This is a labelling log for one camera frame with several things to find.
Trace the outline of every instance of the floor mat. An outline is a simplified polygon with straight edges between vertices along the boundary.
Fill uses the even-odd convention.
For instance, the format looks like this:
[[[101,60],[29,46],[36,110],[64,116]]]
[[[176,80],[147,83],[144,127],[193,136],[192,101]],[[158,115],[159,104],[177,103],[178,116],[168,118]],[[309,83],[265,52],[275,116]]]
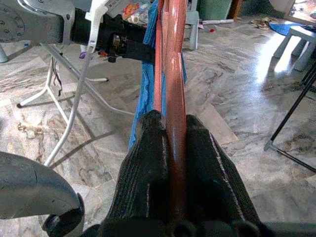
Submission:
[[[275,24],[270,22],[269,26],[275,32],[285,36],[288,34],[291,26],[302,26],[300,23],[292,23],[292,24]]]

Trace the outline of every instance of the blue cloth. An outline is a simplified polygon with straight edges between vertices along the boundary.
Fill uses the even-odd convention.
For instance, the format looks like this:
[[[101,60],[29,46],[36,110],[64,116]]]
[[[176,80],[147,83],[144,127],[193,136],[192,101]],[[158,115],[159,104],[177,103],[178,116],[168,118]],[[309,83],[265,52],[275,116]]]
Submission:
[[[144,44],[155,47],[156,42],[156,21],[158,11],[158,0],[155,0],[151,8],[148,11],[148,25],[143,40]],[[136,125],[138,119],[145,113],[154,109],[154,80],[155,80],[155,66],[151,63],[143,61],[143,75],[141,81],[141,88],[139,92],[138,104],[135,112],[135,117],[132,125],[132,131],[129,138],[129,148],[131,148],[136,141]],[[182,68],[184,74],[184,82],[187,75],[185,71],[185,65],[182,58]],[[166,112],[166,81],[165,75],[162,75],[162,114]]]
[[[292,24],[275,24],[275,23],[269,23],[269,26],[272,30],[275,32],[285,36],[290,31],[291,26],[302,26],[300,23],[292,23]]]

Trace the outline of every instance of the tiled floor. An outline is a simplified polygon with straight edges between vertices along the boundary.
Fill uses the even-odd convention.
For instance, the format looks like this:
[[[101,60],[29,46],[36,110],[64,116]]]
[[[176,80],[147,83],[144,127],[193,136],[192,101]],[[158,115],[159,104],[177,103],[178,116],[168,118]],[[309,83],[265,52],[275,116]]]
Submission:
[[[277,154],[263,151],[300,94],[305,72],[292,70],[290,49],[272,58],[283,36],[248,25],[254,17],[199,32],[199,49],[185,42],[188,73],[187,113],[197,115],[237,166],[262,221],[316,223],[316,176]],[[295,47],[297,39],[289,48]],[[23,43],[4,44],[8,54]],[[80,67],[79,46],[64,47]],[[16,104],[39,91],[45,82],[49,56],[33,47],[0,65],[0,150],[43,163],[65,129],[48,96],[23,109]],[[76,81],[60,68],[62,106],[70,112]],[[118,59],[107,63],[95,56],[91,78],[108,77],[96,88],[114,107],[134,111],[140,88],[141,63]],[[316,101],[309,93],[276,140],[276,144],[316,166]],[[127,153],[133,117],[106,111],[88,93],[67,142],[52,167],[84,197],[85,227],[99,223],[114,195],[119,166]],[[0,220],[0,236],[44,236],[37,217]]]

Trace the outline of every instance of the white stand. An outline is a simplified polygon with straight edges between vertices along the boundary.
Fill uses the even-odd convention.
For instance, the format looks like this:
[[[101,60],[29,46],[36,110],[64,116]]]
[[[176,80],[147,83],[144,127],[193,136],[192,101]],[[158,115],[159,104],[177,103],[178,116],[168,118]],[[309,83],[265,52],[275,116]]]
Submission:
[[[84,45],[80,45],[80,50],[81,50],[81,53],[87,52],[87,47]],[[107,78],[96,78],[96,79],[87,78],[87,80],[92,81],[92,82],[109,81],[109,79],[107,79]]]
[[[99,31],[101,17],[108,10],[105,7],[105,3],[107,1],[108,0],[93,0],[92,4],[91,4],[91,10],[90,10],[90,12],[88,12],[86,14],[86,19],[91,21],[91,32],[90,32],[90,38],[89,38],[89,43],[88,43],[88,47],[87,47],[87,55],[85,56],[84,65],[83,65],[83,69],[82,69],[81,73],[63,56],[63,54],[55,46],[41,44],[51,54],[51,56],[53,58],[55,58],[75,78],[77,78],[79,80],[77,90],[76,90],[75,99],[74,99],[74,103],[73,103],[69,118],[66,116],[66,114],[63,111],[63,109],[61,108],[58,100],[56,99],[52,90],[50,89],[51,79],[52,79],[52,66],[53,66],[52,61],[50,62],[50,67],[49,67],[48,74],[47,74],[46,84],[45,84],[43,90],[41,92],[33,95],[32,97],[22,101],[21,103],[19,103],[17,105],[18,108],[22,108],[26,104],[30,103],[31,101],[39,98],[40,96],[42,96],[43,94],[48,92],[49,95],[51,96],[51,98],[53,99],[54,103],[56,104],[60,114],[62,115],[63,119],[65,120],[65,122],[67,124],[67,127],[66,127],[66,130],[64,131],[64,134],[62,135],[62,137],[58,141],[57,145],[55,146],[55,148],[53,149],[53,151],[51,152],[51,154],[47,158],[46,162],[44,163],[45,166],[49,166],[51,164],[51,162],[53,161],[53,159],[57,155],[58,151],[65,143],[65,141],[66,141],[66,139],[67,139],[72,127],[73,127],[75,117],[77,114],[77,110],[78,110],[78,105],[80,102],[80,97],[82,94],[82,89],[84,86],[86,86],[86,88],[90,92],[90,94],[97,101],[99,101],[105,108],[107,108],[113,112],[124,114],[124,115],[132,115],[132,116],[134,115],[131,112],[118,110],[118,109],[115,109],[112,106],[110,106],[107,103],[107,101],[102,97],[102,95],[100,93],[98,93],[96,91],[96,89],[86,80],[86,74],[87,74],[87,70],[89,68],[90,60],[91,60],[93,52],[95,51],[95,46],[96,46],[96,42],[97,42],[97,38],[98,38],[98,31]]]

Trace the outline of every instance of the white stool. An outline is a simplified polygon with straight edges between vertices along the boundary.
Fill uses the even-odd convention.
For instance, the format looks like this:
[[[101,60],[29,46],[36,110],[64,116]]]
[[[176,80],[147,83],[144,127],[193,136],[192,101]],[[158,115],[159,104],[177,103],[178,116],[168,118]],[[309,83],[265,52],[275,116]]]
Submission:
[[[186,24],[191,25],[190,46],[189,49],[196,50],[198,48],[198,23],[199,15],[197,11],[198,0],[192,0],[191,9],[187,11]]]
[[[285,51],[287,44],[289,43],[292,36],[298,36],[301,38],[300,42],[297,44],[292,54],[295,56],[299,56],[302,53],[303,48],[308,43],[308,47],[305,52],[300,56],[300,58],[296,61],[294,69],[298,71],[303,71],[308,60],[313,54],[314,49],[316,48],[316,33],[305,30],[300,26],[291,26],[289,33],[282,41],[280,46],[274,53],[274,57],[280,58]]]

